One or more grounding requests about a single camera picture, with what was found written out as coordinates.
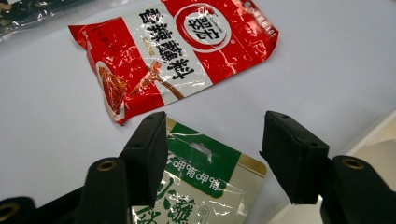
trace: dark object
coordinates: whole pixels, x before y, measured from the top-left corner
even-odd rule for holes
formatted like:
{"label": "dark object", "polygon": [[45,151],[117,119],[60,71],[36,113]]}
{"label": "dark object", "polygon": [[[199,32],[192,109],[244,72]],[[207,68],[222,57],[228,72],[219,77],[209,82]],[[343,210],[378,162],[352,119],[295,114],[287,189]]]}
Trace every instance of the dark object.
{"label": "dark object", "polygon": [[0,223],[131,223],[131,206],[154,206],[168,156],[165,122],[164,112],[145,117],[120,156],[95,162],[80,189],[39,208],[29,198],[0,202]]}
{"label": "dark object", "polygon": [[291,117],[267,111],[261,155],[292,203],[316,203],[325,224],[396,223],[396,194],[365,161],[329,147]]}
{"label": "dark object", "polygon": [[154,207],[168,159],[165,113],[146,117],[124,147],[120,158],[126,161],[128,171],[139,171],[127,173],[128,186],[133,188],[130,190],[129,204]]}
{"label": "dark object", "polygon": [[22,27],[59,16],[94,0],[21,0],[11,10],[0,10],[0,37]]}
{"label": "dark object", "polygon": [[263,151],[277,181],[292,203],[317,203],[317,183],[326,168],[329,146],[293,118],[268,111]]}
{"label": "dark object", "polygon": [[88,171],[75,223],[128,224],[131,208],[127,198],[123,160],[107,158],[97,161]]}

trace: circular logo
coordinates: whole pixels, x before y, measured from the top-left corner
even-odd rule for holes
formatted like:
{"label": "circular logo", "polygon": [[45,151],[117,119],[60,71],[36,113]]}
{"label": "circular logo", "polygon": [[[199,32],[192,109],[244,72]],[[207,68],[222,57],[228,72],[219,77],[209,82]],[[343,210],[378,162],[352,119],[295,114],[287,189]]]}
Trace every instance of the circular logo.
{"label": "circular logo", "polygon": [[197,51],[219,50],[231,39],[230,24],[217,9],[208,4],[183,7],[175,18],[181,36]]}

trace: screw hole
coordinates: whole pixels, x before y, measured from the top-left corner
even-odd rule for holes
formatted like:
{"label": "screw hole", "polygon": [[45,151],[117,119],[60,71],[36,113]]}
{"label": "screw hole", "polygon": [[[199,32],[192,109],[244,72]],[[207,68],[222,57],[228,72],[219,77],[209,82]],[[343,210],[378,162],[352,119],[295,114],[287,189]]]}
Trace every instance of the screw hole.
{"label": "screw hole", "polygon": [[364,168],[364,165],[359,161],[355,161],[353,159],[344,159],[343,164],[349,168],[361,170]]}
{"label": "screw hole", "polygon": [[116,165],[114,161],[104,161],[98,165],[97,169],[98,171],[109,171],[116,167]]}
{"label": "screw hole", "polygon": [[14,216],[18,210],[20,210],[20,205],[17,203],[0,204],[0,222],[6,221]]}

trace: food packet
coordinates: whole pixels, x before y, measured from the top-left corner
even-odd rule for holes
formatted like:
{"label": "food packet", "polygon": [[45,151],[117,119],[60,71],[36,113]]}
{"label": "food packet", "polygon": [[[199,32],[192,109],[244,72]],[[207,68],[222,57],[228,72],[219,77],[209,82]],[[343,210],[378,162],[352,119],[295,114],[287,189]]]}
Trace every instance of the food packet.
{"label": "food packet", "polygon": [[167,118],[169,156],[154,209],[134,224],[244,222],[266,175],[263,163]]}
{"label": "food packet", "polygon": [[278,34],[250,0],[162,0],[69,29],[119,124],[265,61]]}

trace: black plastic part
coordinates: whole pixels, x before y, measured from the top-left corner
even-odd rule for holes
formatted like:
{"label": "black plastic part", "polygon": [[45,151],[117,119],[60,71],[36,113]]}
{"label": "black plastic part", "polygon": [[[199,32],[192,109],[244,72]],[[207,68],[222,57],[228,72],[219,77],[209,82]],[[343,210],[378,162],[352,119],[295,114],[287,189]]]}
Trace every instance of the black plastic part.
{"label": "black plastic part", "polygon": [[34,223],[72,224],[76,216],[82,188],[75,189],[64,196],[35,210]]}
{"label": "black plastic part", "polygon": [[331,182],[347,223],[396,223],[395,193],[366,161],[348,156],[334,157]]}
{"label": "black plastic part", "polygon": [[89,169],[76,212],[76,224],[130,224],[125,165],[122,159],[106,158]]}
{"label": "black plastic part", "polygon": [[143,119],[120,154],[127,169],[130,205],[154,207],[168,157],[166,114]]}
{"label": "black plastic part", "polygon": [[267,111],[260,154],[291,203],[315,204],[329,146],[288,115]]}
{"label": "black plastic part", "polygon": [[35,203],[27,197],[9,198],[0,202],[0,223],[24,224],[29,223]]}

